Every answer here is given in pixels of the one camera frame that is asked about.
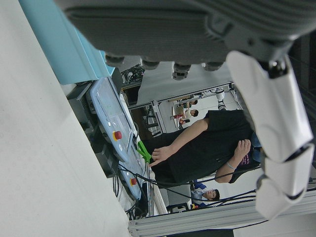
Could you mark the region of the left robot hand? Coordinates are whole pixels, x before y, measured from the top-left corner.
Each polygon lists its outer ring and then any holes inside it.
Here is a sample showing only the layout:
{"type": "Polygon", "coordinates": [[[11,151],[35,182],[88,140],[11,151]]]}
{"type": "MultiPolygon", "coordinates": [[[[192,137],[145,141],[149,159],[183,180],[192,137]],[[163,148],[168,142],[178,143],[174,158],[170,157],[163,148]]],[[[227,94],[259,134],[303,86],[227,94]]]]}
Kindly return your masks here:
{"type": "Polygon", "coordinates": [[[58,0],[57,6],[115,67],[140,56],[147,68],[174,62],[226,62],[264,152],[256,209],[273,219],[300,201],[312,163],[313,134],[288,58],[316,28],[313,0],[58,0]]]}

